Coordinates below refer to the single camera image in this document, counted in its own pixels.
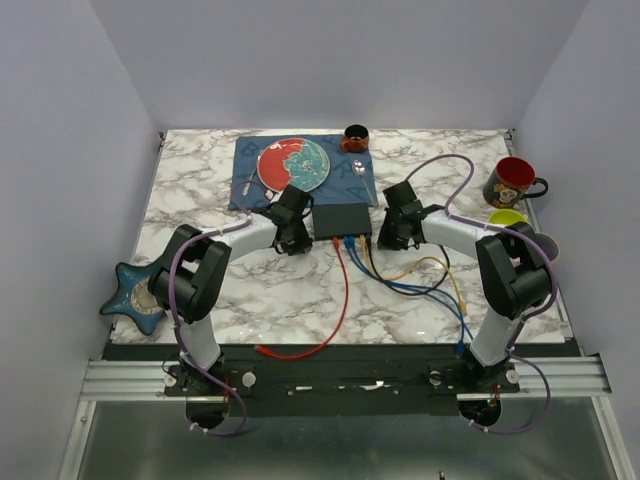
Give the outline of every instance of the blue cable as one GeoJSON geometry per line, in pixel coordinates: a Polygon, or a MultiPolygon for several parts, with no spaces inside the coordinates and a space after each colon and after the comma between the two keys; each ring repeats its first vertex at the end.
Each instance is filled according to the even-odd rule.
{"type": "MultiPolygon", "coordinates": [[[[344,244],[345,244],[345,247],[347,249],[347,253],[349,254],[349,257],[351,258],[353,263],[356,265],[356,267],[358,267],[368,277],[370,277],[370,278],[372,278],[372,279],[374,279],[374,280],[376,280],[378,282],[381,282],[381,280],[379,278],[375,277],[367,269],[367,267],[362,263],[362,261],[358,257],[358,254],[357,254],[357,252],[355,250],[355,241],[354,241],[354,239],[350,238],[350,237],[345,237],[344,244]]],[[[421,285],[410,285],[410,284],[405,284],[405,283],[388,282],[388,281],[384,281],[384,282],[381,282],[381,283],[386,283],[387,285],[391,285],[392,287],[401,288],[401,289],[412,291],[412,292],[424,292],[424,290],[425,290],[425,287],[421,286],[421,285]]],[[[473,339],[473,335],[472,335],[471,331],[469,330],[469,327],[467,326],[466,322],[464,321],[464,315],[462,314],[462,309],[460,308],[460,305],[458,304],[456,299],[453,298],[453,296],[451,296],[448,292],[445,292],[445,291],[440,290],[440,289],[433,289],[433,290],[430,290],[430,291],[434,291],[434,292],[440,293],[440,294],[445,295],[446,297],[448,297],[453,302],[453,304],[456,306],[456,308],[458,310],[456,312],[453,309],[453,307],[451,307],[451,305],[447,304],[443,300],[439,299],[438,297],[436,297],[434,295],[431,295],[430,293],[425,293],[425,296],[431,298],[432,300],[435,300],[436,302],[438,302],[441,305],[443,305],[444,307],[446,307],[460,321],[462,329],[460,331],[460,340],[458,341],[458,345],[456,347],[456,353],[457,354],[461,354],[462,350],[464,349],[464,332],[466,331],[467,334],[469,335],[469,338],[473,339]]]]}

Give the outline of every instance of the blue placemat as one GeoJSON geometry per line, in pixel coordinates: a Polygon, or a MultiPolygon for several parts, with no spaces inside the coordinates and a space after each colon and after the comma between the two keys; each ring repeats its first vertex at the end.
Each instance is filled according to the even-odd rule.
{"type": "MultiPolygon", "coordinates": [[[[253,172],[260,152],[273,142],[285,138],[306,138],[320,145],[327,152],[331,162],[329,176],[315,190],[310,193],[316,205],[335,205],[340,203],[367,203],[374,206],[369,199],[367,190],[362,184],[362,179],[356,177],[351,169],[354,160],[360,160],[366,167],[365,181],[372,195],[376,194],[376,186],[373,178],[373,163],[367,150],[364,153],[345,153],[340,150],[342,135],[280,135],[277,137],[240,137],[236,140],[236,151],[233,157],[233,175],[231,185],[234,196],[238,202],[246,208],[264,207],[269,200],[264,198],[262,190],[255,185],[250,185],[246,196],[242,195],[244,187],[238,186],[239,182],[248,180],[253,172]]],[[[253,181],[260,183],[258,175],[253,176],[253,181]]],[[[236,210],[237,206],[229,200],[229,209],[236,210]]]]}

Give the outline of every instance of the table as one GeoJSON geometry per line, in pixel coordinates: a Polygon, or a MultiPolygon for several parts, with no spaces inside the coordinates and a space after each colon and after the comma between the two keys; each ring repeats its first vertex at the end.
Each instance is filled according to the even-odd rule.
{"type": "MultiPolygon", "coordinates": [[[[164,250],[175,228],[183,223],[199,229],[238,219],[227,210],[235,141],[243,135],[331,134],[340,130],[172,130],[167,133],[133,262],[147,264],[164,250]]],[[[482,184],[507,146],[501,131],[373,130],[374,161],[380,207],[370,209],[374,242],[384,218],[382,190],[404,179],[422,160],[441,153],[460,153],[475,163],[471,183],[456,199],[452,211],[487,220],[493,209],[483,200],[482,184]]],[[[424,168],[411,183],[423,205],[444,204],[467,174],[466,163],[447,159],[424,168]]],[[[423,344],[455,343],[459,321],[440,304],[408,299],[366,278],[349,261],[350,297],[344,325],[333,343],[423,344]]],[[[378,269],[397,274],[425,255],[441,257],[425,245],[416,251],[376,252],[378,269]]],[[[486,310],[477,262],[449,250],[452,270],[467,303],[467,323],[477,332],[486,310]]],[[[433,284],[441,267],[423,264],[408,277],[433,284]]],[[[304,256],[255,252],[227,269],[212,318],[219,343],[306,344],[322,342],[333,331],[344,300],[344,281],[331,242],[315,242],[304,256]]],[[[443,288],[453,294],[449,280],[443,288]]],[[[531,319],[519,342],[564,342],[559,309],[531,319]]],[[[175,343],[171,324],[163,319],[145,336],[127,317],[116,316],[111,340],[120,344],[175,343]]]]}

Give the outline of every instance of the mug handle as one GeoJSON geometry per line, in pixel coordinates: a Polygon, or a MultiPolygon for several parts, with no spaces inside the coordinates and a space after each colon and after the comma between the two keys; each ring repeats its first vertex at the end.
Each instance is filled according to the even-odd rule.
{"type": "Polygon", "coordinates": [[[349,151],[349,139],[347,137],[344,137],[340,142],[340,150],[342,150],[343,152],[349,151]]]}
{"type": "Polygon", "coordinates": [[[522,198],[538,198],[549,191],[549,183],[544,178],[536,177],[531,185],[537,185],[538,183],[544,186],[544,190],[535,193],[525,193],[522,198]]]}

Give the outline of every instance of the white wall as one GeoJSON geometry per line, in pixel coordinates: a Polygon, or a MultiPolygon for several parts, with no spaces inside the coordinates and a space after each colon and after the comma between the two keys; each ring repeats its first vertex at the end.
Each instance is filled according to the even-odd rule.
{"type": "Polygon", "coordinates": [[[600,352],[640,473],[640,2],[591,0],[529,105],[516,149],[549,179],[576,336],[600,352]]]}
{"type": "Polygon", "coordinates": [[[0,471],[57,475],[158,146],[86,0],[0,15],[0,471]]]}
{"type": "Polygon", "coordinates": [[[586,0],[91,0],[165,128],[513,127],[586,0]]]}

